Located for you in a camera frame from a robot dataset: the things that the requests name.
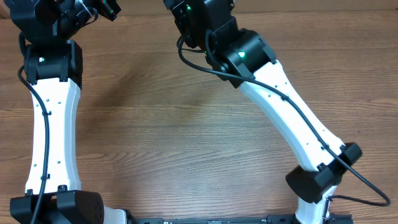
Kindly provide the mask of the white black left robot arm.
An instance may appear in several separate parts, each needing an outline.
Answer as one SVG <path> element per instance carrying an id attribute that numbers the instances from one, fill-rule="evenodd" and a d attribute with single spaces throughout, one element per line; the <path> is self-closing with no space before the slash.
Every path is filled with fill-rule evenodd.
<path id="1" fill-rule="evenodd" d="M 76 163 L 76 112 L 83 75 L 81 47 L 72 37 L 99 17 L 120 12 L 109 0 L 6 0 L 20 29 L 24 58 L 19 80 L 34 107 L 32 162 L 21 197 L 10 201 L 19 223 L 133 223 L 130 211 L 107 207 L 84 191 Z"/>

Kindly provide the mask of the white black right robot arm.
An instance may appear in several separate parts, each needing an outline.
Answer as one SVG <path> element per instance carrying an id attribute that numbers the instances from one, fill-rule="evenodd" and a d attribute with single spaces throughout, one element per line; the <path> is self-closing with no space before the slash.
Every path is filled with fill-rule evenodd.
<path id="1" fill-rule="evenodd" d="M 242 91 L 263 110 L 292 148 L 298 166 L 286 175 L 298 197 L 293 215 L 269 215 L 267 223 L 352 223 L 330 212 L 336 188 L 361 157 L 360 147 L 331 133 L 301 99 L 270 45 L 253 30 L 238 27 L 233 1 L 169 0 L 180 32 L 179 52 L 205 54 L 204 72 Z"/>

